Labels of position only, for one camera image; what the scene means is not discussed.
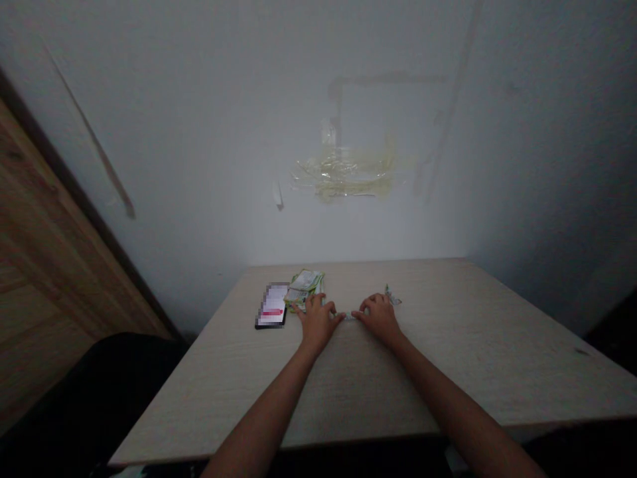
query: wooden table surface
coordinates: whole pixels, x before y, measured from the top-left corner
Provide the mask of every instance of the wooden table surface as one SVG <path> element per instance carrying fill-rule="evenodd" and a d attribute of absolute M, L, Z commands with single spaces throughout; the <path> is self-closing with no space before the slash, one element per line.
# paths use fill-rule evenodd
<path fill-rule="evenodd" d="M 464 259 L 249 269 L 166 381 L 111 464 L 214 453 L 301 342 L 298 318 L 255 330 L 269 282 L 325 272 L 339 311 L 389 283 L 413 344 L 503 426 L 637 416 L 637 378 Z M 408 436 L 438 427 L 396 360 L 344 321 L 317 360 L 283 447 Z"/>

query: smartphone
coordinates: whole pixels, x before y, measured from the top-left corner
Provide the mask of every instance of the smartphone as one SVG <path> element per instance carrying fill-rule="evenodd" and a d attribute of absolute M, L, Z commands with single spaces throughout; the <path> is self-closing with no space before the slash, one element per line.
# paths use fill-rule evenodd
<path fill-rule="evenodd" d="M 254 324 L 255 329 L 281 329 L 285 324 L 287 308 L 285 294 L 289 282 L 272 282 L 265 288 L 263 301 Z"/>

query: person's right hand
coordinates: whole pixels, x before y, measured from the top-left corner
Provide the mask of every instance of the person's right hand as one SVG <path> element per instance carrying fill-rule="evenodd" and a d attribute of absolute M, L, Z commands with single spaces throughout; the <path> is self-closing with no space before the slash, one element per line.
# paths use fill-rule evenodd
<path fill-rule="evenodd" d="M 396 316 L 393 313 L 393 305 L 385 294 L 372 294 L 363 300 L 359 310 L 352 311 L 352 316 L 363 322 L 365 327 L 390 349 L 397 347 L 404 338 Z"/>
<path fill-rule="evenodd" d="M 298 305 L 292 304 L 292 308 L 299 316 L 303 327 L 303 340 L 301 340 L 299 350 L 309 351 L 315 360 L 330 341 L 338 324 L 345 318 L 344 313 L 336 313 L 334 302 L 321 305 L 321 299 L 324 297 L 323 293 L 307 297 L 305 312 L 301 311 Z"/>

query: forearm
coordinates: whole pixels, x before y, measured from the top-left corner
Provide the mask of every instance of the forearm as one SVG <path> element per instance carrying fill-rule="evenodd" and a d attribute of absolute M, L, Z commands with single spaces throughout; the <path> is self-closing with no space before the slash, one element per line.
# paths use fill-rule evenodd
<path fill-rule="evenodd" d="M 202 477 L 260 477 L 283 440 L 316 354 L 303 347 L 212 456 Z"/>
<path fill-rule="evenodd" d="M 390 349 L 442 431 L 478 476 L 545 476 L 522 447 L 407 338 L 396 339 Z"/>

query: wooden door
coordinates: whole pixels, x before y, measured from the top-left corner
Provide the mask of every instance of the wooden door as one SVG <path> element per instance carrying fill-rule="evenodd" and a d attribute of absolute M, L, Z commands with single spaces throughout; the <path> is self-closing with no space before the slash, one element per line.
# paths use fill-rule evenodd
<path fill-rule="evenodd" d="M 0 434 L 124 331 L 171 337 L 0 102 Z"/>

